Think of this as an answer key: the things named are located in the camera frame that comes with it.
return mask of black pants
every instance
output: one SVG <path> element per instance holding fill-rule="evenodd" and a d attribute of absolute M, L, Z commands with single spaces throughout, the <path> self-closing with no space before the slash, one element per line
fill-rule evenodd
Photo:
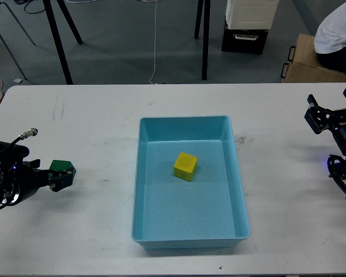
<path fill-rule="evenodd" d="M 326 68 L 346 73 L 346 47 L 330 54 L 317 53 L 317 56 Z"/>

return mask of black drawer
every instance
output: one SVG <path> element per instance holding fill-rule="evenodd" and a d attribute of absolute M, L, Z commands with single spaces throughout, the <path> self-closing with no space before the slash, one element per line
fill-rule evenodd
<path fill-rule="evenodd" d="M 268 30 L 231 30 L 225 25 L 221 50 L 262 54 L 267 36 Z"/>

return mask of white box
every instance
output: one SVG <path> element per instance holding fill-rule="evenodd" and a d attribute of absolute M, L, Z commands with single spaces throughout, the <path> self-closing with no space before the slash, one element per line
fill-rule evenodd
<path fill-rule="evenodd" d="M 279 0 L 228 0 L 225 19 L 229 29 L 269 30 Z"/>

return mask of tripod leg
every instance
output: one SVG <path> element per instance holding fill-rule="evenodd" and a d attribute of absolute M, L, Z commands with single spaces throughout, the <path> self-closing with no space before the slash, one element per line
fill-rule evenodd
<path fill-rule="evenodd" d="M 200 32 L 202 7 L 204 6 L 204 0 L 198 0 L 197 2 L 197 14 L 196 14 L 196 24 L 195 24 L 195 39 L 198 39 L 198 34 Z"/>
<path fill-rule="evenodd" d="M 202 43 L 202 79 L 208 79 L 208 54 L 209 54 L 209 23 L 210 0 L 205 0 L 204 6 L 204 41 Z"/>
<path fill-rule="evenodd" d="M 72 77 L 69 72 L 69 67 L 67 63 L 67 59 L 65 57 L 62 41 L 59 35 L 57 23 L 55 22 L 54 12 L 52 11 L 50 0 L 43 0 L 48 23 L 50 25 L 52 37 L 54 38 L 55 46 L 57 48 L 57 52 L 59 55 L 60 63 L 62 65 L 63 73 L 67 85 L 73 85 Z"/>
<path fill-rule="evenodd" d="M 83 41 L 81 39 L 80 33 L 78 33 L 77 27 L 74 24 L 72 17 L 70 16 L 70 13 L 68 11 L 67 6 L 64 3 L 64 0 L 57 0 L 57 1 L 58 1 L 60 9 L 62 10 L 62 12 L 64 14 L 65 19 L 68 22 L 68 25 L 69 25 L 70 29 L 73 32 L 74 37 L 76 38 L 77 43 L 78 44 L 82 44 Z"/>

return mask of white table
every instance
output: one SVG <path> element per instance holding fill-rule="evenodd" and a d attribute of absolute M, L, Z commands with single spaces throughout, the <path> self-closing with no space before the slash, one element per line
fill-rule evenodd
<path fill-rule="evenodd" d="M 70 160 L 73 186 L 41 188 L 0 211 L 0 276 L 346 274 L 346 201 L 328 178 L 340 151 L 304 114 L 313 93 L 346 107 L 346 84 L 19 86 L 0 106 L 0 140 Z M 250 238 L 234 248 L 144 250 L 131 239 L 141 117 L 229 115 Z"/>

